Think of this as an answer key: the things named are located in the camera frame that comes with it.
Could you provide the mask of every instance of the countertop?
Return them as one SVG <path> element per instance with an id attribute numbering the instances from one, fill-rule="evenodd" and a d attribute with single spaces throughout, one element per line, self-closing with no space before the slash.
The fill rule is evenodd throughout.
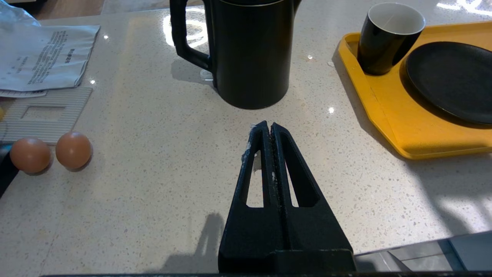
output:
<path id="1" fill-rule="evenodd" d="M 492 19 L 486 1 L 441 1 L 400 2 L 428 25 Z M 290 88 L 254 111 L 227 104 L 176 55 L 169 10 L 42 22 L 101 25 L 74 128 L 93 158 L 13 180 L 0 199 L 2 275 L 216 272 L 250 125 L 262 120 L 291 132 L 355 253 L 492 230 L 490 155 L 406 160 L 365 116 L 337 46 L 377 2 L 301 3 Z"/>

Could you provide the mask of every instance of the plastic bag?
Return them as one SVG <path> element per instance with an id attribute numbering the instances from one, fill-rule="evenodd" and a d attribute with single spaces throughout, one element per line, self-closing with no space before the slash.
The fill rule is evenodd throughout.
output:
<path id="1" fill-rule="evenodd" d="M 41 24 L 24 9 L 13 7 L 4 0 L 0 0 L 0 29 L 9 33 L 13 32 L 13 25 L 17 23 L 41 26 Z"/>

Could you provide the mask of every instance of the black plate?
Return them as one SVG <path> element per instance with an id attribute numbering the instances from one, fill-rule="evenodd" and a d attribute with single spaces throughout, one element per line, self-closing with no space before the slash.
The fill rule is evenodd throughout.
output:
<path id="1" fill-rule="evenodd" d="M 408 55 L 406 73 L 438 108 L 468 122 L 492 124 L 492 52 L 457 42 L 424 44 Z"/>

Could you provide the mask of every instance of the egg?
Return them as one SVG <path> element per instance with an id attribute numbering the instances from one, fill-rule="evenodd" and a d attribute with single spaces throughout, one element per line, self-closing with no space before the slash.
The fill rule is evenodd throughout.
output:
<path id="1" fill-rule="evenodd" d="M 10 160 L 19 170 L 38 173 L 51 161 L 48 145 L 37 138 L 21 138 L 12 145 Z"/>
<path id="2" fill-rule="evenodd" d="M 56 146 L 57 160 L 64 167 L 74 170 L 84 166 L 91 158 L 91 142 L 79 132 L 61 136 Z"/>

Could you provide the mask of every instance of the floor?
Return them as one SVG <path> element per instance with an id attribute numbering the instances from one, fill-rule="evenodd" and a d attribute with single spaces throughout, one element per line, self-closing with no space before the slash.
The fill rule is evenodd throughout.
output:
<path id="1" fill-rule="evenodd" d="M 201 0 L 188 0 L 188 6 L 201 4 Z M 169 0 L 38 0 L 16 6 L 43 20 L 164 9 L 169 8 Z"/>
<path id="2" fill-rule="evenodd" d="M 357 255 L 359 272 L 492 271 L 492 232 Z"/>

